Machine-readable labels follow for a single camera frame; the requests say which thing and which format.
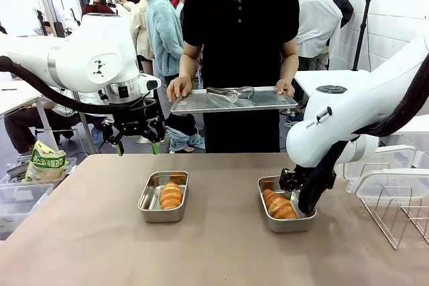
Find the metal tongs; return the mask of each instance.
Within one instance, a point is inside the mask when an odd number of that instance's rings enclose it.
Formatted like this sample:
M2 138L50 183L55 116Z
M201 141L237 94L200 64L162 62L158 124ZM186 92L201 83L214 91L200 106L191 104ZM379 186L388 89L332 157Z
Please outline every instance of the metal tongs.
M216 95L217 97L224 98L231 103L237 103L239 98L249 100L255 95L255 89L251 86L240 88L214 88L208 87L206 89L208 94Z

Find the floor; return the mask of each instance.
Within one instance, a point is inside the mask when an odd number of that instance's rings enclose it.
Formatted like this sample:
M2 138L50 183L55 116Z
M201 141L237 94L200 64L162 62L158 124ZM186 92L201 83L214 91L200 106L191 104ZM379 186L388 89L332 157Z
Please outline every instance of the floor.
M199 129L203 128L202 124L202 118L197 117L196 118L197 127ZM283 115L280 115L280 147L283 147L282 152L286 152L286 135L288 132L288 128L284 126L285 119ZM80 133L80 136L82 137L85 150L86 152L89 152L89 141L86 139L86 135L84 133L84 129L82 125L78 126L78 130ZM44 134L40 134L39 138L43 140ZM124 146L125 153L152 153L151 145L149 144L139 144L136 143L136 141L139 139L139 137L124 137L122 139L122 143ZM83 159L86 157L86 154L84 153L82 146L80 144L80 141L78 139L78 136L75 135L69 142L67 142L67 145L64 148L65 139L62 137L61 142L59 144L60 149L64 149L67 153L68 157L76 157L78 159L78 164L83 161ZM168 140L164 144L160 145L160 153L168 153ZM113 148L111 145L103 145L100 149L100 153L116 153L116 149ZM194 153L204 153L204 150L196 149ZM3 122L3 119L0 120L0 178L2 178L5 174L8 168L8 164L14 164L16 162L16 157L18 153L13 148L13 145L11 144L11 141L9 140L9 137L7 136L5 125Z

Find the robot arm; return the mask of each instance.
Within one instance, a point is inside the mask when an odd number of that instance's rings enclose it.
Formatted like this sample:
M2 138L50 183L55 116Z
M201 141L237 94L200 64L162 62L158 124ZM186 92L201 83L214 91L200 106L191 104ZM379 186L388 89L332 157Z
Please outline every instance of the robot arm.
M119 134L105 137L106 142L119 144L123 135L143 135L153 142L164 138L159 118L149 123L155 133L144 115L144 110L155 102L145 96L161 82L139 73L128 26L119 16L85 15L81 26L68 38L15 38L1 34L0 44L5 44L7 54L0 58L1 71L16 74L50 100L75 111L113 114ZM49 86L75 92L104 88L109 106L83 104Z
M429 33L420 35L356 87L342 92L323 88L310 98L304 120L286 141L295 173L282 173L285 190L301 187L299 207L311 213L332 188L336 163L372 155L378 137L403 127L428 98Z

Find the table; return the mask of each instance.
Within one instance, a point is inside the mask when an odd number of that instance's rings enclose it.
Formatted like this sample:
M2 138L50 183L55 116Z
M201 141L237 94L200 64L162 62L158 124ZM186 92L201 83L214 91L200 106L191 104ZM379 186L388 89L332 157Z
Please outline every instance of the table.
M428 249L394 251L338 180L309 232L268 230L257 179L286 154L91 155L0 247L0 285L426 285ZM147 224L151 173L186 170L182 221Z
M49 145L53 150L57 151L58 146L56 144L52 129L49 126L48 119L46 118L45 110L43 109L41 94L33 86L29 85L23 80L0 82L0 117L33 103L35 103L37 106L40 119L42 120L44 129L48 134L47 145Z
M353 88L365 82L370 73L366 70L306 70L297 71L296 82L310 96L316 88L323 85L339 85ZM429 116L414 117L407 125L396 131L394 135L418 135L429 133Z

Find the blue coat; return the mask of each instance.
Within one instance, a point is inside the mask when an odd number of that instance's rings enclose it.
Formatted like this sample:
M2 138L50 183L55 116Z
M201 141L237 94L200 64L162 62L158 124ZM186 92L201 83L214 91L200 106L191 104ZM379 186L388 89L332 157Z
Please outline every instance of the blue coat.
M183 35L180 19L170 0L147 0L146 26L160 74L179 74Z

